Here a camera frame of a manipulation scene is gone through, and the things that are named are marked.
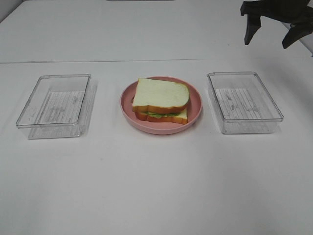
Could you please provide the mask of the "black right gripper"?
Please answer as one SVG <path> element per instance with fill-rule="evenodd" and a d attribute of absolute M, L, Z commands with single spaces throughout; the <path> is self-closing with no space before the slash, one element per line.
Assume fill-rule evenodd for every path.
<path fill-rule="evenodd" d="M 249 45 L 261 25 L 261 17 L 291 24 L 282 46 L 288 48 L 297 40 L 313 32 L 313 8 L 308 0 L 253 0 L 244 1 L 241 15 L 247 15 L 245 45 Z"/>

